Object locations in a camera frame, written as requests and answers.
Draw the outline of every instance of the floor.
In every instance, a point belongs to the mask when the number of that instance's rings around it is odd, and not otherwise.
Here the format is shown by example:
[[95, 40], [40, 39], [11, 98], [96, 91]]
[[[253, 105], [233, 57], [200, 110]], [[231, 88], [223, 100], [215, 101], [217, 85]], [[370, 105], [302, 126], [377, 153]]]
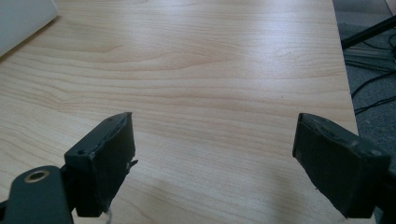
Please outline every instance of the floor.
[[385, 0], [332, 0], [338, 23], [372, 26], [391, 16]]

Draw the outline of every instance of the wood grain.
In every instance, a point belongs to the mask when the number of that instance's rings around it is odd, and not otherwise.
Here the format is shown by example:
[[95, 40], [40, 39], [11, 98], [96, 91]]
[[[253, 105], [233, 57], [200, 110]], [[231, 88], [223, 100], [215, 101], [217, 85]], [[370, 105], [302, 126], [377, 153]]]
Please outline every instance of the wood grain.
[[343, 218], [291, 156], [300, 112], [356, 132], [332, 1], [57, 4], [0, 59], [0, 200], [132, 111], [140, 162], [111, 223], [373, 223]]

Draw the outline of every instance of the gray floor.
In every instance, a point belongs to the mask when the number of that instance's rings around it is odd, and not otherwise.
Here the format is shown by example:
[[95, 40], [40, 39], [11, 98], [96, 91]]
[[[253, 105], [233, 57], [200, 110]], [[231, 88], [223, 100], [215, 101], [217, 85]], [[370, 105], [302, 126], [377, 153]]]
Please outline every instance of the gray floor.
[[[356, 34], [392, 16], [385, 0], [333, 0], [333, 3], [340, 36], [342, 38]], [[388, 38], [393, 34], [396, 34], [396, 30], [390, 30], [382, 35], [369, 39], [367, 42], [389, 49]], [[348, 57], [346, 55], [345, 59], [395, 69], [394, 61], [363, 59], [360, 57]], [[356, 90], [361, 83], [369, 78], [381, 75], [381, 73], [378, 72], [352, 66], [347, 66], [346, 72], [351, 92]], [[377, 81], [364, 88], [353, 99], [353, 105], [354, 108], [359, 108], [395, 94], [396, 76], [393, 76]], [[395, 114], [396, 102], [393, 102], [388, 105], [372, 108], [356, 116], [360, 136], [373, 142], [392, 156], [390, 170], [394, 173], [396, 173]], [[376, 210], [375, 217], [378, 219], [380, 216], [381, 213]]]

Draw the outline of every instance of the light wood surface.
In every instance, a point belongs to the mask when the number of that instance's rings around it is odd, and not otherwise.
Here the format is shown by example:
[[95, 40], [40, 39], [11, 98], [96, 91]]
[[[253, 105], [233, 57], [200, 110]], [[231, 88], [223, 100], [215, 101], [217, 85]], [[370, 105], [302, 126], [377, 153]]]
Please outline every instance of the light wood surface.
[[1, 201], [132, 111], [139, 163], [111, 223], [373, 223], [343, 218], [291, 156], [300, 112], [356, 132], [331, 0], [57, 4], [0, 59]]

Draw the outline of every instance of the screw hole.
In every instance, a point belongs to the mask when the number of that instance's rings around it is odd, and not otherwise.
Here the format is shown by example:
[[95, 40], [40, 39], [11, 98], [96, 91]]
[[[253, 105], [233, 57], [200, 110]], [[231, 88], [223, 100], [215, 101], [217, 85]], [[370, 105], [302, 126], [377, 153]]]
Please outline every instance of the screw hole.
[[35, 182], [37, 182], [37, 181], [40, 181], [40, 180], [46, 178], [47, 175], [49, 175], [49, 174], [50, 174], [50, 172], [47, 171], [47, 170], [35, 171], [35, 172], [29, 174], [28, 176], [26, 176], [26, 177], [24, 178], [24, 181], [25, 181], [26, 183], [35, 183]]

